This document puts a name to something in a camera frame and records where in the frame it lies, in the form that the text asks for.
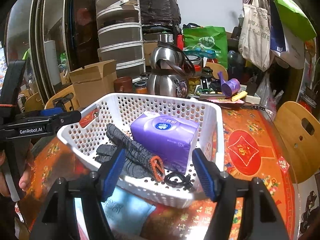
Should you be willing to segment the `person's left hand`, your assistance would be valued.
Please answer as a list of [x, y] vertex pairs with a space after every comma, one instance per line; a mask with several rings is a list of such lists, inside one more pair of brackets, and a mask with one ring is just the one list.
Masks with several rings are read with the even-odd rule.
[[[30, 143], [27, 151], [27, 155], [26, 155], [26, 160], [25, 160], [25, 169], [19, 181], [19, 187], [24, 192], [26, 192], [27, 189], [29, 189], [30, 182], [31, 182], [31, 168], [34, 165], [34, 156], [31, 152], [32, 148], [33, 148], [33, 144]], [[5, 181], [5, 177], [2, 172], [1, 172], [1, 195], [3, 197], [10, 197], [10, 191], [8, 189], [7, 183]]]

